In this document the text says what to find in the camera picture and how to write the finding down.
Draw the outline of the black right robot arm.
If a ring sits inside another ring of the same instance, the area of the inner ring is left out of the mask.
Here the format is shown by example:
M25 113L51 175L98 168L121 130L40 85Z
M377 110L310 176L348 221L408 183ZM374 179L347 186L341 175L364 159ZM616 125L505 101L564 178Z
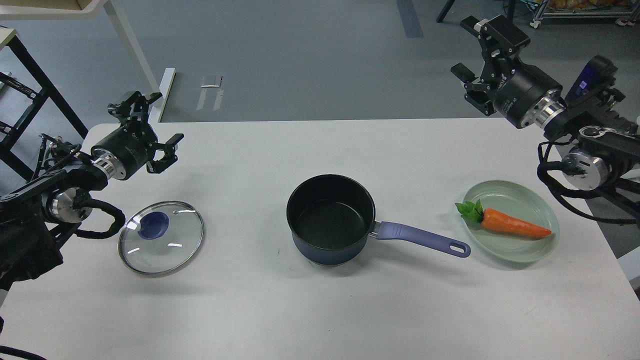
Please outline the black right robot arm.
M539 126L546 146L571 146L560 161L538 148L537 177L563 207L598 223L637 226L639 203L624 192L638 194L639 185L624 175L639 164L639 127L613 109L625 98L615 89L614 63L595 55L562 95L561 84L520 59L530 37L505 16L468 16L460 25L478 40L484 61L479 76L462 63L451 68L465 100L516 129Z

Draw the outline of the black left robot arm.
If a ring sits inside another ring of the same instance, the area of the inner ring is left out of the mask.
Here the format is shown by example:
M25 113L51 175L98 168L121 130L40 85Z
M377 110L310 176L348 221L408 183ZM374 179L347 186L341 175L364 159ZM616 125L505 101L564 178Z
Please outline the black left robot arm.
M158 141L150 125L150 107L160 92L125 94L108 113L119 126L96 142L89 153L80 144L41 134L35 173L22 187L1 198L1 298L12 285L36 280L63 263L62 246L72 236L109 239L125 225L124 213L93 198L112 179L125 181L145 168L160 174L174 164L178 133Z

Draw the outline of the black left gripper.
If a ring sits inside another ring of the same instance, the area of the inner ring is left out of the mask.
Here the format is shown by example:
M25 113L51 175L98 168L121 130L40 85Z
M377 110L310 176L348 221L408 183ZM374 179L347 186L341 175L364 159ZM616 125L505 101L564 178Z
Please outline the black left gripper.
M110 161L111 178L128 180L145 165L147 173L161 174L178 161L177 146L185 135L176 133L166 143L160 143L149 124L150 107L161 96L160 92L144 95L130 91L121 102L107 106L108 114L119 121L120 127L92 146L91 155ZM158 151L162 157L155 159Z

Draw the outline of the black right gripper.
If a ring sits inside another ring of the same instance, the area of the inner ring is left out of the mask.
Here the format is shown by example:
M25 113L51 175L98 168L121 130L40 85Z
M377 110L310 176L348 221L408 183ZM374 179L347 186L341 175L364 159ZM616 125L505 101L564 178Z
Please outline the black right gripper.
M502 14L482 20L467 16L459 25L478 39L484 62L480 76L462 63L450 68L462 82L464 99L475 109L485 116L498 112L517 129L530 125L544 129L565 111L562 85L521 61L521 50L531 42L521 28Z

